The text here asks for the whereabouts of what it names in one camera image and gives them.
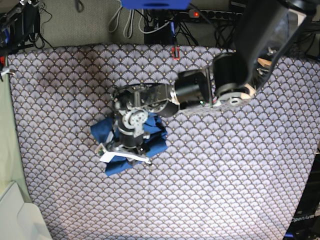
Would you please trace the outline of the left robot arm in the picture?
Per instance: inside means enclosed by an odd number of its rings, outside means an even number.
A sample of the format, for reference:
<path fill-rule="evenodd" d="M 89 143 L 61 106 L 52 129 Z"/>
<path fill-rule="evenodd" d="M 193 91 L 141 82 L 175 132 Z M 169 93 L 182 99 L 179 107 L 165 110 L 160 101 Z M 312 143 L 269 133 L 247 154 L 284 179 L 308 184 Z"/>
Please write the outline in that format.
<path fill-rule="evenodd" d="M 317 0 L 250 0 L 239 21 L 233 50 L 218 53 L 203 69 L 180 72 L 174 84 L 128 85 L 113 93 L 114 137 L 109 150 L 147 153 L 144 129 L 150 114 L 171 117 L 204 104 L 232 108 L 252 99 L 279 58 L 312 21 Z"/>

